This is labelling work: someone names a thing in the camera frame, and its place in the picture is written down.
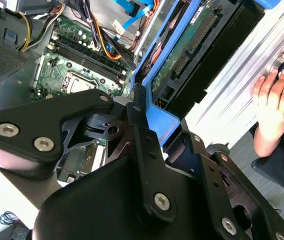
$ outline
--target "black wire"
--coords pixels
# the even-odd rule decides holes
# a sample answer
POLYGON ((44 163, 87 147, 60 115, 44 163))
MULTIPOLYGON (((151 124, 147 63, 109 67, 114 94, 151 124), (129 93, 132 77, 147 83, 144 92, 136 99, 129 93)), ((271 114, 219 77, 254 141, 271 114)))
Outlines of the black wire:
POLYGON ((47 20, 45 21, 44 25, 43 25, 43 28, 42 28, 42 31, 40 32, 40 34, 34 39, 32 40, 28 45, 31 46, 32 44, 35 44, 37 41, 39 41, 42 36, 44 35, 44 33, 46 32, 46 29, 47 29, 47 26, 48 24, 51 22, 51 20, 55 18, 55 15, 53 16, 50 16, 47 18, 47 20))
POLYGON ((47 10, 47 12, 46 12, 47 14, 49 14, 50 12, 52 12, 54 6, 56 5, 56 1, 57 1, 57 0, 52 0, 52 1, 51 1, 50 7, 48 8, 48 10, 47 10))
POLYGON ((18 217, 10 211, 6 211, 0 216, 0 224, 14 226, 18 222, 18 217))
POLYGON ((77 11, 80 14, 82 20, 88 23, 91 29, 91 32, 92 32, 94 45, 97 46, 97 43, 99 42, 99 38, 97 35, 97 29, 95 28, 95 25, 93 23, 93 17, 92 17, 92 13, 90 9, 90 2, 85 1, 85 5, 83 5, 82 0, 75 0, 74 2, 77 8, 77 11))
POLYGON ((92 36, 93 36, 93 42, 94 42, 95 46, 97 46, 96 44, 98 43, 99 38, 98 38, 96 26, 94 25, 92 12, 91 12, 91 9, 90 9, 90 2, 85 1, 84 11, 86 13, 88 23, 89 23, 90 28, 91 28, 91 32, 92 32, 92 36))

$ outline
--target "silver metal panel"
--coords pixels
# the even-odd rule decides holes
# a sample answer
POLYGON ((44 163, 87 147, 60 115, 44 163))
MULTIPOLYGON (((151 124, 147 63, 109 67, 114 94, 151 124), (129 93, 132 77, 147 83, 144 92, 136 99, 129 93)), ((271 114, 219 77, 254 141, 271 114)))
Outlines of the silver metal panel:
POLYGON ((229 143, 231 148, 256 123, 252 91, 284 52, 284 0, 265 16, 208 87, 186 121, 205 145, 229 143))
POLYGON ((16 45, 0 38, 0 109, 30 102, 37 59, 32 52, 20 53, 16 45))

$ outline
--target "black metal bracket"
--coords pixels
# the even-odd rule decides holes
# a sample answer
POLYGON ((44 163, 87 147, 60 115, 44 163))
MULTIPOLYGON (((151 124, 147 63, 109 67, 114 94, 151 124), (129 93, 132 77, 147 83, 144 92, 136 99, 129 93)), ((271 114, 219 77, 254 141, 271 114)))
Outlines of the black metal bracket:
POLYGON ((212 226, 223 239, 284 239, 284 220, 225 153, 207 155, 203 141, 188 133, 186 125, 180 126, 165 152, 171 167, 201 182, 212 226))
POLYGON ((43 179, 53 174, 63 154, 104 139, 107 163, 127 156, 132 160, 132 191, 139 217, 147 224, 171 223, 177 209, 170 182, 162 180, 166 167, 157 134, 148 126, 146 91, 137 85, 134 93, 134 102, 126 106, 93 89, 0 110, 0 125, 9 123, 18 129, 10 137, 0 134, 0 168, 43 179), (42 144, 50 143, 52 148, 39 148, 38 138, 46 138, 42 144), (167 197, 168 209, 156 205, 158 193, 167 197))
POLYGON ((255 239, 284 239, 284 220, 246 178, 230 157, 216 152, 211 159, 217 163, 224 179, 231 206, 243 206, 251 217, 255 239))

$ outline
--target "dark sleeve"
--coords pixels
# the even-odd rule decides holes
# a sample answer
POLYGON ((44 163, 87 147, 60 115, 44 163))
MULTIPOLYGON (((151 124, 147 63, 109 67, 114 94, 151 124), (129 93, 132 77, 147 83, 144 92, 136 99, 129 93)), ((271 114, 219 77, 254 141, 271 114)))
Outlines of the dark sleeve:
POLYGON ((262 157, 252 163, 253 169, 284 188, 284 145, 279 146, 268 157, 262 157))

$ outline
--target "metal screw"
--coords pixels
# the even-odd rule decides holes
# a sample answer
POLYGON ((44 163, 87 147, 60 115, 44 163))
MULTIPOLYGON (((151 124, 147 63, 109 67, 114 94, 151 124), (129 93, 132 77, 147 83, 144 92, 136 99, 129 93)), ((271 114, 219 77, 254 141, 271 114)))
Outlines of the metal screw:
POLYGON ((19 133, 19 129, 17 126, 11 123, 3 123, 0 124, 0 135, 3 137, 14 137, 19 133))
POLYGON ((228 161, 228 157, 227 157, 227 156, 225 156, 225 155, 223 155, 223 154, 221 154, 220 156, 221 156, 221 158, 222 158, 224 161, 226 161, 226 162, 228 161))
POLYGON ((50 152, 54 148, 54 142, 47 137, 38 137, 34 141, 34 147, 41 152, 50 152))
POLYGON ((167 211, 170 208, 170 201, 163 193, 155 194, 154 202, 163 211, 167 211))
POLYGON ((103 95, 100 96, 100 99, 102 99, 105 102, 109 101, 109 99, 106 96, 103 96, 103 95))
POLYGON ((135 110, 137 110, 138 112, 141 112, 141 108, 139 108, 138 106, 133 106, 133 108, 134 108, 135 110))
POLYGON ((284 240, 284 236, 281 233, 276 232, 275 236, 277 240, 284 240))
POLYGON ((231 220, 227 217, 222 218, 222 225, 229 234, 233 236, 237 234, 236 226, 234 226, 233 222, 231 222, 231 220))
POLYGON ((194 139, 197 140, 198 142, 201 142, 201 138, 198 135, 194 135, 194 139))

